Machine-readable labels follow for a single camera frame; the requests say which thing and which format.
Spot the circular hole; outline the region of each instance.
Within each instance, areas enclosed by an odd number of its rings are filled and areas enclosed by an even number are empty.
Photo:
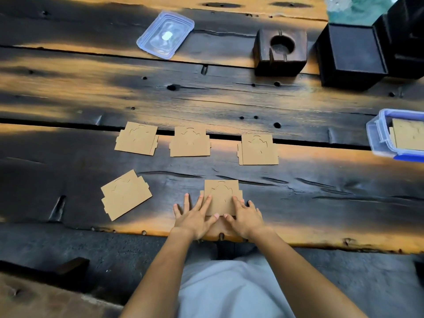
[[[275,36],[271,39],[271,48],[275,52],[288,55],[294,50],[294,41],[286,36]]]

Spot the hand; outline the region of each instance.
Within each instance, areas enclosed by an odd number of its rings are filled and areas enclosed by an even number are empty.
[[[225,219],[231,224],[231,227],[241,237],[252,240],[252,232],[266,227],[262,219],[262,213],[252,201],[249,201],[249,207],[244,204],[244,200],[240,200],[233,196],[233,202],[236,207],[236,220],[229,214],[224,214]]]
[[[199,240],[208,232],[212,224],[216,223],[219,219],[219,214],[216,213],[211,216],[209,220],[205,221],[205,214],[211,203],[212,196],[209,195],[204,205],[202,206],[203,195],[197,199],[196,205],[190,210],[189,195],[184,195],[184,208],[181,214],[178,205],[174,204],[175,225],[174,228],[181,228],[187,230],[193,236],[193,240]]]

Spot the person's left hand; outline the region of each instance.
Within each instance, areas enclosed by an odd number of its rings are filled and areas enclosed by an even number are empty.
[[[205,203],[202,206],[203,195],[200,195],[197,199],[196,205],[190,210],[189,194],[184,195],[184,208],[183,214],[181,214],[178,205],[174,204],[175,214],[175,228],[181,228],[187,230],[193,235],[193,240],[199,240],[202,238],[212,224],[216,223],[219,219],[219,214],[216,213],[211,216],[209,220],[205,221],[205,214],[211,203],[212,196],[208,196]]]

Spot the flat cardboard piece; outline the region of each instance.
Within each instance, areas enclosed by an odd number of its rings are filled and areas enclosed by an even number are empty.
[[[396,147],[424,150],[424,122],[393,118]]]
[[[389,135],[390,135],[390,140],[392,141],[393,146],[397,147],[396,146],[395,131],[393,130],[393,127],[389,127]]]
[[[278,152],[272,135],[241,135],[237,149],[239,165],[278,165]]]
[[[101,187],[105,212],[112,221],[152,197],[149,185],[134,170]]]
[[[171,157],[210,156],[211,143],[206,127],[175,127],[175,135],[169,144]]]
[[[238,188],[238,180],[205,180],[205,190],[200,193],[204,193],[203,202],[209,194],[212,195],[212,202],[206,215],[215,213],[236,215],[233,196],[239,200],[243,198],[243,192]]]
[[[115,150],[143,155],[153,155],[158,147],[157,126],[127,122],[116,138]]]

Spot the clear plastic lid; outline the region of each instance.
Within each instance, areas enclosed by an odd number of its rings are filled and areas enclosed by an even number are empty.
[[[138,38],[137,46],[159,58],[170,59],[193,28],[193,20],[178,13],[162,11]]]

